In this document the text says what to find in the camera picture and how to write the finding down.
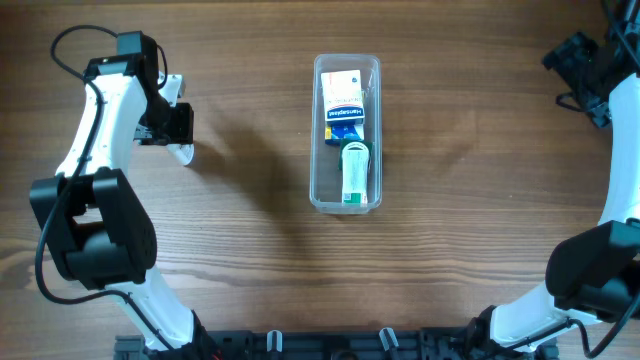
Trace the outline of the blue yellow VapoDrops box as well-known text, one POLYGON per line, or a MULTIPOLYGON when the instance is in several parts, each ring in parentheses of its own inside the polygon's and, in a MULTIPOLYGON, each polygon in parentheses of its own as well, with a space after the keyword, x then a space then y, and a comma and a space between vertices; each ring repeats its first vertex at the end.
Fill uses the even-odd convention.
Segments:
POLYGON ((364 139, 365 94, 362 90, 330 96, 324 100, 325 143, 364 139))

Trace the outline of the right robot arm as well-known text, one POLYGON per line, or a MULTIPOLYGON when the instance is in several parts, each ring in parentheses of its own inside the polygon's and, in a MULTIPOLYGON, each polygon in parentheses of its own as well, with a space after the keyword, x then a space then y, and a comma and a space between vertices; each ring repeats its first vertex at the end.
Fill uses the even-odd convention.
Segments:
POLYGON ((577 329, 583 353, 601 355, 639 316, 639 4, 604 1, 604 44, 577 32, 542 60, 569 90, 558 106, 611 127, 608 193, 598 224, 556 246, 545 280, 491 306, 461 335, 463 359, 547 359, 556 337, 577 329))

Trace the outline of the white Hansaplast plaster box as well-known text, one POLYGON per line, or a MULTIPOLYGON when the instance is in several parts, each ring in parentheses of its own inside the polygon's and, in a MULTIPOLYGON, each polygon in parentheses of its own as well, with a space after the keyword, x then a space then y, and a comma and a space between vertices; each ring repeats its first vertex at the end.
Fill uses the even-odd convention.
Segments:
POLYGON ((331 126, 361 124, 365 119, 359 70, 321 74, 325 122, 331 126))

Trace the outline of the dark green round-label box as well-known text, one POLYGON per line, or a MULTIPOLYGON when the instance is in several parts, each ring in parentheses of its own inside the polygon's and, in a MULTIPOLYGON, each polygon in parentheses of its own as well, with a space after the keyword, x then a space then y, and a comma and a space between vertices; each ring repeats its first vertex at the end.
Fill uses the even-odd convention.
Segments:
POLYGON ((343 170, 371 171, 373 145, 361 140, 342 140, 339 146, 338 168, 343 170))

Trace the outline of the white green medicine box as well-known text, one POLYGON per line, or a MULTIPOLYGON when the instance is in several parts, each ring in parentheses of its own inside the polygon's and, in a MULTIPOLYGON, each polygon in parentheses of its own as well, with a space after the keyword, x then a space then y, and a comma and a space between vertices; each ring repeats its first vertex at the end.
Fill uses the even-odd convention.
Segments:
POLYGON ((365 204, 367 199, 368 173, 362 170, 342 171, 342 202, 365 204))

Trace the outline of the white spray bottle clear cap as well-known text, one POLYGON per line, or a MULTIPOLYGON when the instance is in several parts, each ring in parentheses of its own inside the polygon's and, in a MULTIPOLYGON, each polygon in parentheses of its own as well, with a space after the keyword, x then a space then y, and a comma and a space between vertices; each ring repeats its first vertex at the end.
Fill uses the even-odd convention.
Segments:
POLYGON ((193 144, 169 144, 166 148, 182 166, 188 166, 195 155, 195 146, 193 144))

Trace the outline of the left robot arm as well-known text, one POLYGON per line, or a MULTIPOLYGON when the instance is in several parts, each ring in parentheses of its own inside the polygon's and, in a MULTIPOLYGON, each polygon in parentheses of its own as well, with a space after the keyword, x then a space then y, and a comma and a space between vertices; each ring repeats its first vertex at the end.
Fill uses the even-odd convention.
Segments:
POLYGON ((78 78, 83 115, 54 176, 33 183, 29 200, 39 223, 34 274, 48 295, 43 259, 79 282, 85 300, 116 300, 141 331, 151 359, 218 359, 221 350, 195 312, 157 268, 154 225, 131 187, 134 145, 162 146, 183 164, 194 157, 194 112, 184 81, 168 71, 162 47, 140 32, 115 37, 116 52, 90 60, 78 78))

